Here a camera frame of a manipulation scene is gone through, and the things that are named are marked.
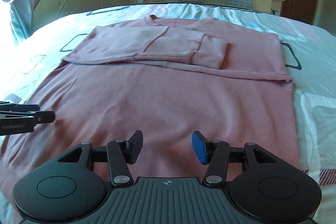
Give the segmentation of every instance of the bed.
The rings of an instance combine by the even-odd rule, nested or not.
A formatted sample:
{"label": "bed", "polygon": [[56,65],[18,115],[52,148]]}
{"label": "bed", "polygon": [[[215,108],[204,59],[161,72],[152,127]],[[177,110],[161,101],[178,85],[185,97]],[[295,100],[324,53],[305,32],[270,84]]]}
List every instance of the bed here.
{"label": "bed", "polygon": [[[0,100],[24,103],[43,79],[97,25],[155,15],[160,18],[215,17],[259,32],[275,33],[294,80],[293,104],[300,148],[300,168],[317,181],[323,199],[315,220],[336,223],[336,37],[294,20],[250,10],[196,4],[150,4],[72,14],[38,29],[0,60],[12,65],[0,72]],[[11,223],[15,211],[0,193],[0,221]]]}

